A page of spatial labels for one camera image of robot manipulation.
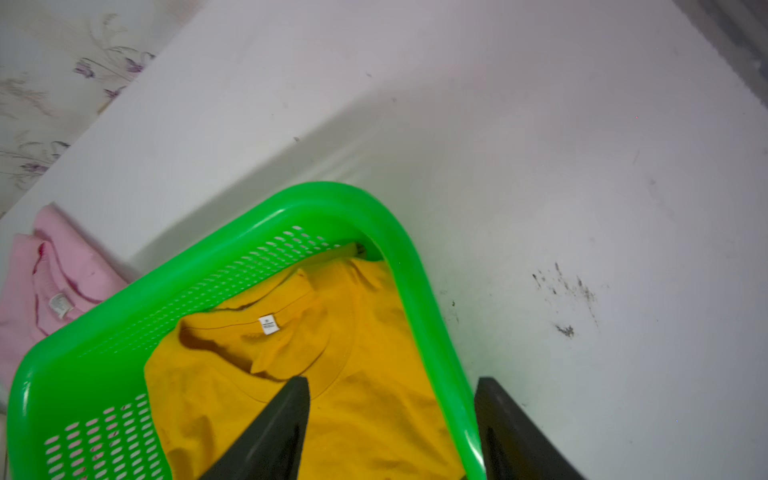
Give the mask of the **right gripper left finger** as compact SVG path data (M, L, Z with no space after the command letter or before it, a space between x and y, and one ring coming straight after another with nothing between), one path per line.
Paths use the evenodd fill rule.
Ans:
M298 478L310 410L308 380L290 379L201 478Z

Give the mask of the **yellow t-shirt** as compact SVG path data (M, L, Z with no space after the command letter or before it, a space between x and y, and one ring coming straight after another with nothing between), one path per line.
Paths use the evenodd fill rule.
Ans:
M281 388L307 380L303 479L461 479L386 263L356 243L183 317L144 368L176 479L197 479Z

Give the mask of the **green plastic basket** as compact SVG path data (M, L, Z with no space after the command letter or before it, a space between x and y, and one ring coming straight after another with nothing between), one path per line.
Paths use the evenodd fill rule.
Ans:
M474 393L396 217L335 182L286 188L36 344L7 413L15 479L167 479L144 367L178 321L309 257L358 243L385 261L469 479L486 475Z

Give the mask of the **pink folded t-shirt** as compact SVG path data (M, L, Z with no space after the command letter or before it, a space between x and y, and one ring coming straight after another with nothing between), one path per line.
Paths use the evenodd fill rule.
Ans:
M27 352L128 282L54 205L13 237L1 290L1 412Z

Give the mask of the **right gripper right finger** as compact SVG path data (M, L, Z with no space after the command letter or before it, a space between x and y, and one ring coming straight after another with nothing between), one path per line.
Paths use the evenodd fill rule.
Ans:
M489 479L584 479L494 378L479 379L474 406Z

